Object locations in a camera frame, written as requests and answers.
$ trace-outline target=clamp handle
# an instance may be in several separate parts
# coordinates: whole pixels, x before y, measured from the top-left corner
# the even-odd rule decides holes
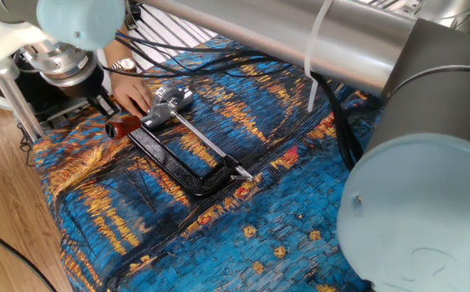
[[[141,120],[136,116],[125,117],[120,120],[112,119],[105,124],[105,132],[113,140],[119,140],[141,127]]]

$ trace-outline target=blue patterned fabric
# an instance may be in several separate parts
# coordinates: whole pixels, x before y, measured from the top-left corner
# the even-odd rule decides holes
[[[216,38],[206,46],[237,46]],[[183,54],[186,66],[212,54]],[[254,74],[280,64],[245,66]],[[335,232],[348,171],[327,100],[306,106],[302,70],[251,79],[217,74],[152,79],[187,86],[183,112],[255,175],[196,198],[127,138],[110,140],[88,109],[35,146],[46,200],[62,232],[62,263],[80,291],[363,291]],[[377,120],[370,97],[331,82],[363,144]],[[155,132],[186,164],[206,173],[219,157],[175,121]]]

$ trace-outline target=wrist watch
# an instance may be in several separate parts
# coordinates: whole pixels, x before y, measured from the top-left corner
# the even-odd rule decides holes
[[[132,58],[124,58],[109,66],[109,69],[126,73],[136,73],[136,63]]]

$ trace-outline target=person's hand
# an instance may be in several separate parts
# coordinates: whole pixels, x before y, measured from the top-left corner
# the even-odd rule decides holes
[[[150,109],[152,94],[150,90],[145,87],[143,79],[112,74],[111,87],[113,88],[113,94],[118,103],[138,118],[143,117],[144,114],[136,108],[135,103],[138,104],[139,108],[143,110],[145,114]]]

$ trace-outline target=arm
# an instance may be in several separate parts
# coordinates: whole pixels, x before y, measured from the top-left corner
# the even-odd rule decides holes
[[[120,32],[125,35],[129,34],[125,25],[123,25]],[[130,49],[117,41],[113,41],[105,47],[104,53],[108,67],[113,65],[116,61],[124,58],[132,58]],[[131,114],[139,118],[143,116],[142,112],[137,109],[135,104],[137,104],[143,112],[148,112],[152,102],[152,94],[145,87],[143,79],[113,73],[111,74],[111,87],[113,88],[113,94],[118,100],[118,103]]]

